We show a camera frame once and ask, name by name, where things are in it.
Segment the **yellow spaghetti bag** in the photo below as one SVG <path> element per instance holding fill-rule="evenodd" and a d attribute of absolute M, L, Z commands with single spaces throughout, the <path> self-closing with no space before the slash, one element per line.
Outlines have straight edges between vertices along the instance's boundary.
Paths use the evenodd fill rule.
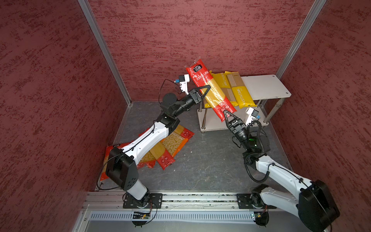
<path fill-rule="evenodd" d="M 205 99 L 203 100 L 203 105 L 204 105 L 204 108 L 211 108 L 212 105 L 208 102 L 207 96 L 208 96 L 208 94 L 206 95 Z"/>
<path fill-rule="evenodd" d="M 227 99 L 233 106 L 238 106 L 236 98 L 233 94 L 232 88 L 229 84 L 227 75 L 225 73 L 211 73 L 213 79 L 219 85 L 223 93 L 226 95 Z"/>
<path fill-rule="evenodd" d="M 240 109 L 245 107 L 256 107 L 247 87 L 238 72 L 225 71 L 232 92 Z"/>

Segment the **red spaghetti bag front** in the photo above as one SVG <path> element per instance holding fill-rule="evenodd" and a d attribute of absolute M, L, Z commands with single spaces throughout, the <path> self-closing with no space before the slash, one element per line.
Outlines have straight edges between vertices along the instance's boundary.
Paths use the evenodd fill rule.
<path fill-rule="evenodd" d="M 150 149 L 150 153 L 153 155 L 153 157 L 156 159 L 163 170 L 165 170 L 168 166 L 172 165 L 175 162 L 175 159 L 167 151 L 167 149 L 161 142 L 158 142 L 156 145 L 154 145 Z"/>

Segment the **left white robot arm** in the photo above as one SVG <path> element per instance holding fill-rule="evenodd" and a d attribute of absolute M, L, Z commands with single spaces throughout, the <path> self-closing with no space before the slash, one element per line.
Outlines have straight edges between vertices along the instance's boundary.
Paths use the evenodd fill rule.
<path fill-rule="evenodd" d="M 150 204 L 150 193 L 139 180 L 137 164 L 150 149 L 177 128 L 180 123 L 178 116 L 202 102 L 210 89 L 210 85 L 194 88 L 180 100 L 174 93 L 166 94 L 160 103 L 161 113 L 153 125 L 129 145 L 110 151 L 104 165 L 105 173 L 135 199 L 135 207 L 145 208 Z"/>

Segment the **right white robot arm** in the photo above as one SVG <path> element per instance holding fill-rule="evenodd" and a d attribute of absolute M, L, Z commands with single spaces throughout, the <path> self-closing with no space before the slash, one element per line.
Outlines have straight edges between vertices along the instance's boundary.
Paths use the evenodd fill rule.
<path fill-rule="evenodd" d="M 252 190 L 248 202 L 262 209 L 268 218 L 268 207 L 274 206 L 294 216 L 312 232 L 330 232 L 340 211 L 328 186 L 321 180 L 311 181 L 285 168 L 267 155 L 261 138 L 262 125 L 254 120 L 249 125 L 232 112 L 223 112 L 227 128 L 243 147 L 244 166 L 258 187 Z"/>

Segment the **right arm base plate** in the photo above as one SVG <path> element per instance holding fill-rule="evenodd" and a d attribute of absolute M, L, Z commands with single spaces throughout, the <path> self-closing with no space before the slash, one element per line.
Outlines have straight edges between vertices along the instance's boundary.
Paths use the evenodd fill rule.
<path fill-rule="evenodd" d="M 267 206 L 258 193 L 238 193 L 236 197 L 239 209 L 263 211 Z"/>

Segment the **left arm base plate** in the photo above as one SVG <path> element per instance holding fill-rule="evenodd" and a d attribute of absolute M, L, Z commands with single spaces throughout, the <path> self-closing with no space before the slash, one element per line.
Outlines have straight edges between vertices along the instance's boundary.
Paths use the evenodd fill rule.
<path fill-rule="evenodd" d="M 146 193 L 142 200 L 137 200 L 129 193 L 123 196 L 124 209 L 160 209 L 162 204 L 163 194 L 161 193 Z"/>

